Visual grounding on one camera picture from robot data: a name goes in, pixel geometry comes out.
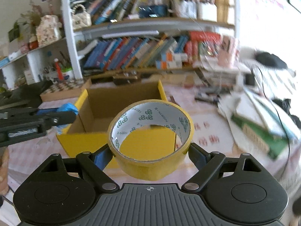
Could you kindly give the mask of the yellow tape roll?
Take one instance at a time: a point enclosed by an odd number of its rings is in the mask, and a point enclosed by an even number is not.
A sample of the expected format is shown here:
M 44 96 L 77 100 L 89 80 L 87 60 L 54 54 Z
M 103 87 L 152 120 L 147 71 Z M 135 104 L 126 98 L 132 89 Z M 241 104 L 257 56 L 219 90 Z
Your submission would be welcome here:
M 193 134 L 192 118 L 184 109 L 151 99 L 131 104 L 112 120 L 108 145 L 125 173 L 157 181 L 183 162 Z

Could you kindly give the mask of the blue item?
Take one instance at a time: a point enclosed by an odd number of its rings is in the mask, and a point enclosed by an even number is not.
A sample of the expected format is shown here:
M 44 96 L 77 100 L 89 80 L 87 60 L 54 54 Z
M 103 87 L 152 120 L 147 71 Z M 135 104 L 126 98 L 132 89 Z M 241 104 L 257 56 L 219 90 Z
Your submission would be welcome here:
M 63 104 L 61 107 L 59 108 L 50 108 L 50 109 L 39 109 L 38 111 L 73 111 L 74 113 L 76 113 L 76 115 L 78 115 L 78 109 L 75 105 L 71 104 L 71 103 L 66 103 Z M 63 129 L 66 128 L 69 124 L 66 125 L 60 125 L 58 127 L 55 127 L 57 134 L 61 135 L 63 133 Z

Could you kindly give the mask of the black Yamaha keyboard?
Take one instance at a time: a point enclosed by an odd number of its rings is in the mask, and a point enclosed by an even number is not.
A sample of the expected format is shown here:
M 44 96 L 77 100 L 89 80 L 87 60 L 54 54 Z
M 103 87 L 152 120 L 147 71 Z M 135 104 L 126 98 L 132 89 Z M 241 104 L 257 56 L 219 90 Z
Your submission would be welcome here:
M 1 110 L 10 108 L 37 108 L 42 104 L 40 95 L 53 85 L 51 80 L 23 85 L 1 93 Z

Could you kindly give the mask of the pink checkered tablecloth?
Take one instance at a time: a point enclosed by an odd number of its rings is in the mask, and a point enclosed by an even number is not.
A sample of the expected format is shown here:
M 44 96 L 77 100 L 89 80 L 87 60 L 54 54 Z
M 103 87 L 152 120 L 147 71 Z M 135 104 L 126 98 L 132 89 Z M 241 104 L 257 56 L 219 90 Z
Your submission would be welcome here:
M 215 106 L 197 102 L 196 88 L 185 89 L 172 85 L 164 86 L 168 99 L 174 99 L 192 117 L 195 126 L 193 142 L 207 152 L 218 151 L 228 157 L 239 157 L 243 152 L 252 154 L 271 174 L 281 175 L 286 159 L 293 154 L 293 148 L 285 150 L 277 160 L 272 160 L 253 144 L 237 143 L 234 129 Z M 95 152 L 107 143 L 107 129 L 115 117 L 109 112 L 115 95 L 114 88 L 97 88 L 97 100 L 84 94 L 79 98 L 44 102 L 42 109 L 57 108 L 63 104 L 80 105 L 84 116 L 69 128 L 67 134 L 59 134 L 55 128 L 41 138 L 9 146 L 9 183 L 16 189 L 51 154 L 74 157 L 85 151 Z M 121 145 L 121 152 L 137 160 L 155 160 L 177 150 L 181 141 L 176 134 L 161 126 L 146 126 L 127 136 Z

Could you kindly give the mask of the yellow cardboard box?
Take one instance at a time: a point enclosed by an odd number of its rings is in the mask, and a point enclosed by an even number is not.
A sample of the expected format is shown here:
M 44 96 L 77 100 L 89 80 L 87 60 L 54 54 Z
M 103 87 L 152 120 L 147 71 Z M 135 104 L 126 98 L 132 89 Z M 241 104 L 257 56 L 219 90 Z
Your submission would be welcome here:
M 79 113 L 73 124 L 57 135 L 70 157 L 82 152 L 95 152 L 108 141 L 112 120 L 129 105 L 146 99 L 167 100 L 160 81 L 85 90 L 75 103 Z M 166 127 L 151 125 L 127 136 L 121 152 L 137 160 L 155 160 L 174 152 L 181 142 Z

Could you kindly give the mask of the wooden chess board box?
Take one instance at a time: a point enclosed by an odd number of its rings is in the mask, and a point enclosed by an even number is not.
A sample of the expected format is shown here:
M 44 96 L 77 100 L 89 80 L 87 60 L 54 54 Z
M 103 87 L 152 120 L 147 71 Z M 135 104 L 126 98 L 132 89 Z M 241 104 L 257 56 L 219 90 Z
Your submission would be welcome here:
M 43 102 L 57 101 L 79 97 L 82 92 L 92 85 L 91 80 L 73 80 L 59 82 L 51 85 L 47 90 L 40 94 Z

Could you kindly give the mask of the red orange tall bottle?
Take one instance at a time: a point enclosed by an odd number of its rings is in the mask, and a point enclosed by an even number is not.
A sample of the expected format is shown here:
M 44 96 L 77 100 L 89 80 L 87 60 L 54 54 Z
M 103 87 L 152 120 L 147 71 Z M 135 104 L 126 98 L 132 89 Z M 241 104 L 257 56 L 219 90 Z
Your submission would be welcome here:
M 61 71 L 60 61 L 56 58 L 56 59 L 54 59 L 54 63 L 55 63 L 55 66 L 56 66 L 56 71 L 57 71 L 57 74 L 58 74 L 58 79 L 59 79 L 59 81 L 63 81 L 64 80 L 64 76 L 63 76 L 63 73 Z

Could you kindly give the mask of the white green lid jar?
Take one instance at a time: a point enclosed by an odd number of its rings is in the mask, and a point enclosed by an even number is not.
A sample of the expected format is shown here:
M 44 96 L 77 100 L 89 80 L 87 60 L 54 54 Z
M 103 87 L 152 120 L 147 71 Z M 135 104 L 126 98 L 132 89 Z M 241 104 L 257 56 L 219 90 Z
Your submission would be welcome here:
M 71 81 L 74 79 L 74 72 L 72 68 L 65 68 L 62 70 L 63 78 L 66 81 Z

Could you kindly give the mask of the green thick book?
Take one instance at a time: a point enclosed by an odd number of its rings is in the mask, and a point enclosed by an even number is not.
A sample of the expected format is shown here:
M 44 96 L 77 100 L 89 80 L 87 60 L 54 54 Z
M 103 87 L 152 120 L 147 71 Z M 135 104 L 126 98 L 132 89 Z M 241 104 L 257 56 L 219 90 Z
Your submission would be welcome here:
M 271 159 L 276 160 L 278 156 L 287 148 L 288 140 L 270 134 L 253 122 L 243 120 L 236 115 L 231 116 L 231 120 L 242 130 L 242 132 Z

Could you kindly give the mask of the floral paper house box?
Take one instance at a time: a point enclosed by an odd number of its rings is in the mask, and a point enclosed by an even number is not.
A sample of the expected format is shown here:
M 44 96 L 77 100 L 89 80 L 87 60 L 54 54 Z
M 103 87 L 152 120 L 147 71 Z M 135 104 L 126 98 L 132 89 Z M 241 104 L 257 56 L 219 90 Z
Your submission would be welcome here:
M 39 47 L 49 45 L 62 38 L 60 29 L 61 22 L 57 15 L 45 15 L 41 18 L 39 26 L 36 27 L 36 36 Z

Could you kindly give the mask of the black power adapter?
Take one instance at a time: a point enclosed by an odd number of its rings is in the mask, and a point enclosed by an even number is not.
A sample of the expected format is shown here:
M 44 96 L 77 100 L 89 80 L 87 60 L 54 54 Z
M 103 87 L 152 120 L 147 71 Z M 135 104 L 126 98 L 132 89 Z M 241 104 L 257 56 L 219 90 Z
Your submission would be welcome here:
M 245 74 L 244 84 L 247 86 L 255 86 L 256 85 L 255 75 L 253 73 Z

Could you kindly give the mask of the pink cup holder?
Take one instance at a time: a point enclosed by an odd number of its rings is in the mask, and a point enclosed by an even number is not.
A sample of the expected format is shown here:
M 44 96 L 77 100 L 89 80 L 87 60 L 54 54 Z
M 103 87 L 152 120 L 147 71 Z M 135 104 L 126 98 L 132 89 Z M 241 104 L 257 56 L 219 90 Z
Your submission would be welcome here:
M 232 68 L 236 59 L 238 39 L 224 35 L 218 51 L 218 65 Z

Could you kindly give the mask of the white bookshelf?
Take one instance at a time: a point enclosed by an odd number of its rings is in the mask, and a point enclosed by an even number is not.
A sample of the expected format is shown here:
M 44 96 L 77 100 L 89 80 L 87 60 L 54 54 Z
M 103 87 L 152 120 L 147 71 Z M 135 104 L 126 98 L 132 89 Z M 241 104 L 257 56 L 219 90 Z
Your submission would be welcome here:
M 1 0 L 1 36 L 4 36 L 12 29 L 13 24 L 17 21 L 20 14 L 30 9 L 30 1 L 41 5 L 45 5 L 41 0 Z M 55 11 L 61 12 L 63 24 L 65 26 L 67 48 L 69 49 L 69 57 L 71 59 L 74 77 L 81 79 L 83 77 L 79 58 L 75 49 L 75 37 L 81 35 L 91 35 L 99 37 L 101 33 L 116 34 L 134 31 L 169 31 L 173 29 L 187 29 L 193 26 L 192 20 L 187 18 L 143 18 L 134 20 L 125 20 L 121 22 L 105 23 L 88 28 L 72 31 L 71 16 L 68 14 L 69 8 L 67 2 L 69 0 L 61 0 L 55 3 Z

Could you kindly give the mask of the row of leaning books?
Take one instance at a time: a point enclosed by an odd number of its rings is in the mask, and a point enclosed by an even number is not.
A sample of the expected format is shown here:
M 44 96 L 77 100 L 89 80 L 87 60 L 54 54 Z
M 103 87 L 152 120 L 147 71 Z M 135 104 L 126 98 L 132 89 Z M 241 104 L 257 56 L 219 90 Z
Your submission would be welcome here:
M 83 54 L 82 69 L 104 73 L 125 69 L 178 69 L 188 62 L 188 36 L 119 37 L 93 40 Z

